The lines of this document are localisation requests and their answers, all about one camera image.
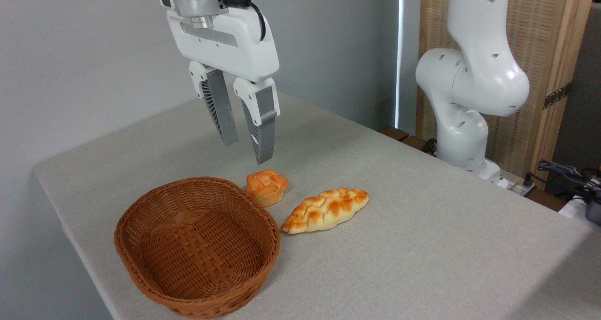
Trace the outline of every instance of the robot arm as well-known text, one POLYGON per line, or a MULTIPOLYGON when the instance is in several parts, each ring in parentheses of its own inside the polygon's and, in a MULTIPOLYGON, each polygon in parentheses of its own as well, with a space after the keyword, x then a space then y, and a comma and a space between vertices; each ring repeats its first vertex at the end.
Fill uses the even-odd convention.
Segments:
POLYGON ((479 114, 512 115, 528 98, 528 77, 509 50, 508 0, 449 0, 447 27, 461 51, 432 49, 416 79, 436 115, 437 157, 499 183, 485 159, 488 126, 479 114))
POLYGON ((189 58, 198 98, 204 99, 225 145, 238 141, 223 72, 238 76, 257 163, 273 155, 280 114, 271 76, 279 59, 269 23, 251 0, 161 0, 180 53, 189 58))

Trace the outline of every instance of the gray wall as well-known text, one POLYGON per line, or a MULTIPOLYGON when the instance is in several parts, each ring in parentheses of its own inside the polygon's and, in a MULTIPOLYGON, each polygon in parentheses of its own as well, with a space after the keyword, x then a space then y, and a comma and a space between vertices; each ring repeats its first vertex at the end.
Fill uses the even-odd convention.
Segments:
MULTIPOLYGON (((397 0, 254 1, 280 90, 391 123, 397 0)), ((188 62, 157 0, 2 0, 0 14, 0 318, 108 318, 32 168, 192 100, 188 62)))
POLYGON ((593 3, 578 55, 554 161, 582 168, 601 164, 601 3, 593 3))

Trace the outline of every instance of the bread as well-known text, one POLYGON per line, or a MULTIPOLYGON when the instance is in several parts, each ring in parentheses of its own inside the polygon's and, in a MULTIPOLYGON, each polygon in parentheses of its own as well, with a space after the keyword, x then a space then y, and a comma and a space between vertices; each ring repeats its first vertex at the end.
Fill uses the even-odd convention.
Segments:
POLYGON ((353 217, 369 199, 369 194, 358 188, 324 191, 317 197, 303 200, 292 211, 281 230, 293 235, 331 229, 353 217))
POLYGON ((247 177, 247 193, 262 207, 271 206, 284 196, 288 180, 273 170, 251 173, 247 177))

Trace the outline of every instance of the cable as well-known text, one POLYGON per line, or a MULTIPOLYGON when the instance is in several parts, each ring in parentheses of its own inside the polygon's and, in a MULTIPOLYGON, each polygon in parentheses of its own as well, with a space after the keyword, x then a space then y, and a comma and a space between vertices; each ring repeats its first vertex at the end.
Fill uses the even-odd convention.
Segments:
POLYGON ((266 34, 266 27, 265 27, 265 19, 262 16, 262 12, 259 9, 259 7, 257 7, 254 3, 251 2, 251 7, 253 7, 253 9, 257 12, 257 15, 259 16, 259 22, 261 23, 261 38, 259 39, 260 41, 262 41, 265 38, 265 34, 266 34))
POLYGON ((228 7, 234 8, 253 8, 255 12, 257 12, 257 16, 259 17, 259 23, 261 24, 261 38, 259 40, 262 41, 265 38, 265 34, 267 33, 265 19, 263 18, 262 12, 256 4, 254 4, 251 0, 223 0, 223 4, 225 4, 228 7))
POLYGON ((556 188, 556 189, 558 189, 558 190, 562 190, 562 191, 564 191, 564 192, 568 192, 568 193, 570 193, 570 194, 573 194, 574 196, 581 196, 581 197, 583 197, 583 198, 592 199, 592 200, 594 200, 595 202, 597 202, 597 203, 601 204, 601 199, 599 199, 599 198, 598 198, 598 197, 597 197, 597 196, 594 194, 594 192, 593 192, 593 195, 591 195, 591 194, 588 194, 588 191, 584 191, 584 190, 574 190, 574 189, 569 189, 569 188, 565 188, 565 187, 560 187, 560 186, 558 186, 558 185, 555 185, 555 184, 553 184, 553 183, 551 183, 551 182, 549 182, 549 181, 545 181, 545 179, 542 179, 541 177, 538 177, 537 175, 535 175, 535 174, 534 174, 534 173, 532 173, 532 172, 527 172, 526 174, 527 174, 528 176, 532 176, 532 177, 534 177, 534 178, 538 179, 539 181, 541 181, 541 182, 543 182, 543 183, 545 183, 545 184, 549 185, 549 186, 550 186, 550 187, 552 187, 552 188, 556 188))

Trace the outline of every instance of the brown wicker basket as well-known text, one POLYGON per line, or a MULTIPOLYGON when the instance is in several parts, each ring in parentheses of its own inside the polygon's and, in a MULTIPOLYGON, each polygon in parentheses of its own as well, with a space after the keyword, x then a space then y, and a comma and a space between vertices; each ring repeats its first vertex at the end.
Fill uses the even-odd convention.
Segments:
POLYGON ((115 247, 148 298, 189 318, 246 305, 279 254, 273 217, 236 184, 193 177, 155 188, 123 214, 115 247))

